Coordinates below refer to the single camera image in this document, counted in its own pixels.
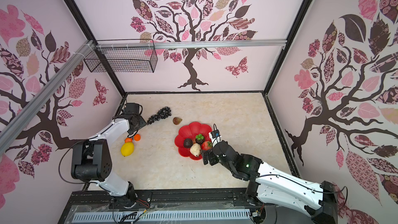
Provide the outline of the red strawberry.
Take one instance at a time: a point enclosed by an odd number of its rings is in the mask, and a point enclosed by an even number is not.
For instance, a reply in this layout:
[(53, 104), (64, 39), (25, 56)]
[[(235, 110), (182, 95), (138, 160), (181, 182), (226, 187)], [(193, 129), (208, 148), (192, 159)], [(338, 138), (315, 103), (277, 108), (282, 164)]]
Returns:
[(202, 150), (210, 150), (213, 147), (212, 142), (211, 141), (205, 141), (202, 145), (201, 145), (201, 149)]

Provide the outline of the cream white pear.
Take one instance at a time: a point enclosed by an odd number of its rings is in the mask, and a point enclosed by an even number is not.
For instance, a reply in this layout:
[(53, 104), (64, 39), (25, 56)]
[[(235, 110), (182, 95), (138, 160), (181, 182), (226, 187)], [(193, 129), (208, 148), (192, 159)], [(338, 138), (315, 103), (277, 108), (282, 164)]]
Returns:
[(190, 147), (190, 153), (195, 157), (199, 157), (201, 155), (201, 145), (198, 143), (193, 144)]

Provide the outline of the dark mangosteen green leaves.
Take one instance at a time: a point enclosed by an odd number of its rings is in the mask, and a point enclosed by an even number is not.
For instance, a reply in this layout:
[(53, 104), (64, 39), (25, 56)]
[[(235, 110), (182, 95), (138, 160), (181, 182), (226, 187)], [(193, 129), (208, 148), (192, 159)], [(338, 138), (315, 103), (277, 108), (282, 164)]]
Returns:
[(205, 142), (205, 137), (202, 134), (195, 136), (195, 142), (202, 145)]

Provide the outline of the dark avocado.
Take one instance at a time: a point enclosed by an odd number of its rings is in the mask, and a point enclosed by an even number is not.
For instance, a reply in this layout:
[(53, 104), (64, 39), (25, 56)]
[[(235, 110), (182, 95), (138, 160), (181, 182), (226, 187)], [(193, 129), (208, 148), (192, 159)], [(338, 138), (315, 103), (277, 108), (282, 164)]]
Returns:
[(183, 147), (184, 148), (191, 148), (192, 146), (193, 146), (193, 141), (192, 141), (192, 139), (185, 139), (184, 141), (183, 141)]

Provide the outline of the yellow lemon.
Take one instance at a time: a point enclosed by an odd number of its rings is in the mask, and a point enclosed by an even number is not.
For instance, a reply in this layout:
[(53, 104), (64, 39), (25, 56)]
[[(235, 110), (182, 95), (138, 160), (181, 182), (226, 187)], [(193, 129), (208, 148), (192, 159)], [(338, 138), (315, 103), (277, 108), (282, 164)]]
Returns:
[(135, 146), (132, 142), (124, 143), (120, 149), (121, 155), (124, 157), (130, 156), (134, 152)]

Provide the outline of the red flower-shaped bowl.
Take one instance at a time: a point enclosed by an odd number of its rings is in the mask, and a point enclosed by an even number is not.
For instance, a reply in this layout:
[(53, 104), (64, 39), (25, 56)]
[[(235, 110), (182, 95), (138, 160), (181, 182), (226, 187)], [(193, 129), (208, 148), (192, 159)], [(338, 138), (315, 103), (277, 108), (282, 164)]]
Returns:
[(212, 131), (212, 128), (208, 124), (202, 124), (199, 122), (192, 122), (189, 125), (185, 125), (181, 127), (178, 131), (178, 135), (175, 137), (175, 146), (178, 148), (178, 153), (182, 157), (188, 157), (192, 160), (201, 160), (202, 156), (195, 157), (191, 155), (189, 148), (183, 147), (183, 141), (185, 139), (192, 139), (195, 144), (195, 136), (198, 134), (202, 134), (205, 137), (205, 141), (211, 141), (209, 137), (209, 133)]

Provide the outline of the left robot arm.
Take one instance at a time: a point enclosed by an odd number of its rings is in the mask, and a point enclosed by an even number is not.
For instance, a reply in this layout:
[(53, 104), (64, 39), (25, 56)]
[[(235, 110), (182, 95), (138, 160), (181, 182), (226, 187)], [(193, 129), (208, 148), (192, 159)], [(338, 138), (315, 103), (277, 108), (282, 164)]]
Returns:
[(94, 183), (114, 198), (114, 205), (132, 208), (138, 196), (131, 182), (122, 179), (113, 171), (110, 144), (127, 133), (134, 136), (146, 122), (142, 117), (143, 107), (138, 103), (126, 103), (120, 115), (94, 136), (78, 141), (72, 150), (70, 174), (80, 184)]

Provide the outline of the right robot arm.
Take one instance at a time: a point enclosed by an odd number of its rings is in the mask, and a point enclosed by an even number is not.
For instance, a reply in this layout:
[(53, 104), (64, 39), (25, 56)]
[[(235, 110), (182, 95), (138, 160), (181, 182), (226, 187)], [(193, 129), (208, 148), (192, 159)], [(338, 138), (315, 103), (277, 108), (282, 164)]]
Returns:
[(226, 141), (201, 150), (204, 164), (221, 164), (232, 176), (248, 182), (246, 196), (253, 203), (274, 204), (300, 212), (315, 224), (338, 222), (338, 194), (329, 181), (315, 183), (282, 172), (261, 159), (238, 153)]

